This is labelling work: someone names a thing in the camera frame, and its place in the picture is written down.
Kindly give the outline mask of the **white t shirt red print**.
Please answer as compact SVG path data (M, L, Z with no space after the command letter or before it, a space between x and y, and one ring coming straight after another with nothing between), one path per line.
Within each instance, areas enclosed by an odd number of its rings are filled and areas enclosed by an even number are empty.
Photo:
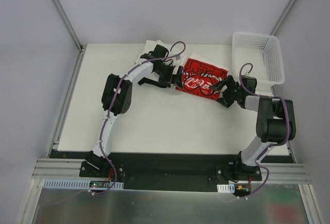
M183 87L181 89L175 87L175 89L199 97L218 100L220 91L212 90L211 86L227 77L228 72L228 67L208 61L202 56L192 53L183 61L181 78Z

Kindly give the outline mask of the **black t shirt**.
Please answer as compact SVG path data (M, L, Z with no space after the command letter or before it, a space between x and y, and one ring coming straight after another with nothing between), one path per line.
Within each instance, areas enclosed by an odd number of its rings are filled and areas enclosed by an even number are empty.
M143 84L149 84L149 85L153 85L156 86L158 88L170 88L171 85L169 83L161 83L155 80L151 80L149 78L143 77L141 80L138 81L138 85L143 85Z

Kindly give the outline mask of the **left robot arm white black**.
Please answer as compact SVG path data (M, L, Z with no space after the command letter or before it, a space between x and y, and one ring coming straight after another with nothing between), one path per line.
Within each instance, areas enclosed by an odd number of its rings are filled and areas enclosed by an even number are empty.
M183 88L183 67L175 66L185 52L182 41L175 42L171 49L157 44L155 48L140 56L134 66L123 75L110 74L101 97L104 111L100 134L86 156L86 162L97 177L104 177L114 165L108 156L111 153L112 133L115 123L131 105L133 85L149 84L166 89L171 86Z

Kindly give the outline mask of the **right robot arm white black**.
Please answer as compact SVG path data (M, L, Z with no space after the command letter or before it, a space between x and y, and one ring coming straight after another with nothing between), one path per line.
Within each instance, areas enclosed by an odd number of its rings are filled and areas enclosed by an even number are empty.
M222 106L229 108L236 102L241 108L257 113L256 136L238 153L232 167L232 174L238 180L248 177L250 167L257 166L274 147L285 145L296 133L293 102L257 95L256 87L256 78L243 76L236 82L231 75L210 87L217 92L226 88L218 99Z

